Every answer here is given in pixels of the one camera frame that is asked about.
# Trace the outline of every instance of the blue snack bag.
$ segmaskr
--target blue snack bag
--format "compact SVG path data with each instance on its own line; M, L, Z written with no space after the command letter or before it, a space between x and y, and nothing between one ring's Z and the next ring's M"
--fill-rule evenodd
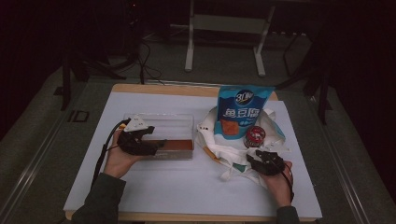
M220 87L215 134L229 140L245 136L274 89L253 85Z

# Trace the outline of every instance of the person's left hand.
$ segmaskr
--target person's left hand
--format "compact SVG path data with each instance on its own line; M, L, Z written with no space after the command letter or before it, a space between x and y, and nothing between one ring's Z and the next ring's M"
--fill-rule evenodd
M104 173L112 175L116 178L123 177L131 168L131 166L143 159L145 156L134 156L128 154L117 145L120 133L122 131L116 131L113 135L113 143L111 149L107 152L107 160L105 165Z

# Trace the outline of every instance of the white table leg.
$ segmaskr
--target white table leg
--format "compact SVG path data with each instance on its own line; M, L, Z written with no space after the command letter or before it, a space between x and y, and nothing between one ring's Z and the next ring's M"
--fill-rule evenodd
M184 70L190 72L192 70L192 59L194 56L194 0L190 0L190 25L189 25L189 45L187 47L186 66Z
M268 12L267 22L262 27L262 38L260 40L259 45L253 48L259 77L265 76L264 65L262 63L262 46L264 45L265 37L267 37L268 35L268 30L270 28L271 19L274 15L274 11L275 11L275 6L271 7L270 11Z

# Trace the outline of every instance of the sleeve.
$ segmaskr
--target sleeve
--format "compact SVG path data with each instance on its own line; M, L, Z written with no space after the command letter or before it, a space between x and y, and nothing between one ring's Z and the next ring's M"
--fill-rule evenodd
M277 224L296 224L300 223L297 210L293 206L280 207L276 210Z
M126 182L99 174L82 205L72 216L72 223L118 223L119 203Z

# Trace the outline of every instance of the dark background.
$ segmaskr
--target dark background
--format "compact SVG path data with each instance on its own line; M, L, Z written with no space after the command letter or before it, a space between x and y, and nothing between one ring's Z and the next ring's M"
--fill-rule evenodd
M95 59L106 60L111 52L124 53L125 46L114 40L130 35L122 24L128 16L121 11L131 1L108 1L108 12L91 1L3 0L0 8L0 75L2 138L40 90L46 78L61 66L67 40L78 37L77 45ZM254 4L262 1L206 1L196 4L197 10L245 17L262 17ZM305 21L322 22L323 30L316 37L314 51L306 57L308 66L322 63L331 69L331 86L336 91L348 115L366 146L377 171L396 201L396 127L395 39L396 7L391 0L341 1L341 7L322 4L279 4L271 30L275 32L310 32ZM151 28L166 37L169 23L188 24L189 1L145 1L140 13ZM102 20L101 26L119 29L104 35L97 29L96 19L114 18L111 26Z

